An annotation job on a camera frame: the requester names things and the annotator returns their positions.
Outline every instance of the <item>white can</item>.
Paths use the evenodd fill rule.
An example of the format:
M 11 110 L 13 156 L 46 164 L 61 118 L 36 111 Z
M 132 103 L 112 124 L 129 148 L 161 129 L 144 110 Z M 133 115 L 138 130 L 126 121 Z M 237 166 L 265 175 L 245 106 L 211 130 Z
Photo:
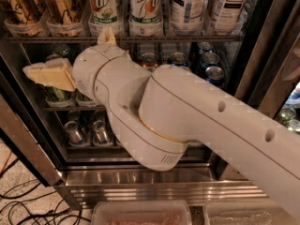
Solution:
M 210 28 L 216 35 L 230 34 L 238 22 L 246 0 L 209 0 L 208 16 L 211 19 Z
M 174 32 L 188 34 L 199 29 L 202 22 L 204 0 L 172 0 Z
M 137 33 L 141 32 L 145 35 L 151 35 L 151 32 L 146 31 L 147 27 L 150 27 L 148 25 L 161 21 L 160 0 L 130 0 L 130 21 L 140 25 L 135 26 L 141 30 Z
M 94 22 L 97 24 L 115 23 L 118 18 L 118 3 L 116 0 L 89 0 Z

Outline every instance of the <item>robotic arm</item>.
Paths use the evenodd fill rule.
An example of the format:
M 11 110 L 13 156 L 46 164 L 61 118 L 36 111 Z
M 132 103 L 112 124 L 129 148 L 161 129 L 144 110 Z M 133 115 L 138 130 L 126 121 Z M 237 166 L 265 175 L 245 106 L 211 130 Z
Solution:
M 151 73 L 111 44 L 82 52 L 73 76 L 145 167 L 168 171 L 201 141 L 300 219 L 300 137 L 276 121 L 180 67 Z

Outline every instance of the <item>screw hole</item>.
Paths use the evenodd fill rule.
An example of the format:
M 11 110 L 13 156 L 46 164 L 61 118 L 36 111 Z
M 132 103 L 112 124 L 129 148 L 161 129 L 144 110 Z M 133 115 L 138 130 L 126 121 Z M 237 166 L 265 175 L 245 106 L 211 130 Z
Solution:
M 226 103 L 225 101 L 220 101 L 218 106 L 217 106 L 217 109 L 220 113 L 223 113 L 226 109 Z
M 270 143 L 275 137 L 275 132 L 272 129 L 268 129 L 265 133 L 265 141 Z

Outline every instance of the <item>floor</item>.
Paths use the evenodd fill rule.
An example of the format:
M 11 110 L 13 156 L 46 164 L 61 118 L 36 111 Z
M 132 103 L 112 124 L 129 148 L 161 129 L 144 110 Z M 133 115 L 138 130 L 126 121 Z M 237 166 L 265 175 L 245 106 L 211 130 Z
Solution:
M 0 174 L 1 171 L 3 171 L 15 159 L 15 155 L 10 154 L 10 150 L 0 140 Z M 9 193 L 6 194 L 7 191 L 14 187 L 16 188 L 12 189 Z M 60 213 L 68 209 L 68 205 L 65 202 L 61 202 L 61 196 L 56 193 L 52 187 L 44 187 L 43 185 L 39 185 L 36 177 L 31 174 L 20 161 L 18 161 L 3 175 L 3 177 L 0 178 L 0 194 L 7 197 L 17 197 L 34 187 L 37 188 L 18 199 L 7 200 L 3 199 L 2 197 L 0 198 L 1 225 L 70 225 L 75 223 L 77 219 L 76 216 L 78 216 L 79 214 L 78 211 L 69 211 L 64 215 L 56 218 L 55 221 L 53 221 L 53 216 L 49 215 L 48 217 L 46 217 L 47 220 L 41 217 L 36 218 L 36 220 L 30 219 L 20 223 L 23 219 L 29 216 L 26 209 L 28 209 L 28 211 L 33 215 L 42 215 L 47 214 L 50 211 L 55 211 L 58 204 L 59 206 L 55 211 L 56 213 Z M 92 210 L 83 210 L 83 218 L 80 220 L 79 224 L 90 224 L 90 222 L 86 221 L 84 218 L 90 220 L 92 217 L 92 212 Z

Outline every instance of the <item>display cooler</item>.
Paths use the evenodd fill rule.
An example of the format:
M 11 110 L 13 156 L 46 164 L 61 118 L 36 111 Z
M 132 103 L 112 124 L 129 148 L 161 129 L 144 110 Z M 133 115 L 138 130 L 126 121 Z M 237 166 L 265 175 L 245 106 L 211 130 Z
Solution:
M 209 42 L 224 69 L 221 89 L 286 126 L 282 109 L 300 75 L 300 0 L 247 0 L 229 35 L 209 35 L 205 32 L 208 21 L 203 18 L 199 32 L 186 36 L 174 33 L 169 0 L 162 1 L 162 21 L 158 25 L 162 34 L 148 37 L 130 33 L 128 6 L 123 6 L 123 19 L 117 24 L 121 32 L 115 35 L 117 45 L 137 63 L 141 63 L 144 53 L 155 53 L 157 64 L 161 65 L 168 63 L 173 52 L 180 51 L 188 57 L 191 44 Z M 30 172 L 44 186 L 54 187 L 74 209 L 94 208 L 98 202 L 184 200 L 190 207 L 198 207 L 231 199 L 268 198 L 255 182 L 247 180 L 201 142 L 191 141 L 172 169 L 156 172 L 137 162 L 114 136 L 104 106 L 84 100 L 78 91 L 70 96 L 67 106 L 46 99 L 44 89 L 30 81 L 23 68 L 45 62 L 52 54 L 53 44 L 67 44 L 74 53 L 72 59 L 96 45 L 98 33 L 94 25 L 88 25 L 90 12 L 86 6 L 83 33 L 76 37 L 60 37 L 51 32 L 34 37 L 12 36 L 2 17 L 0 138 Z M 293 119 L 297 119 L 300 116 L 294 104 Z M 93 135 L 89 134 L 89 142 L 72 144 L 65 130 L 71 113 L 80 114 L 78 119 L 86 131 L 92 129 L 95 116 L 101 117 L 109 142 L 93 142 Z M 166 157 L 164 162 L 173 160 Z

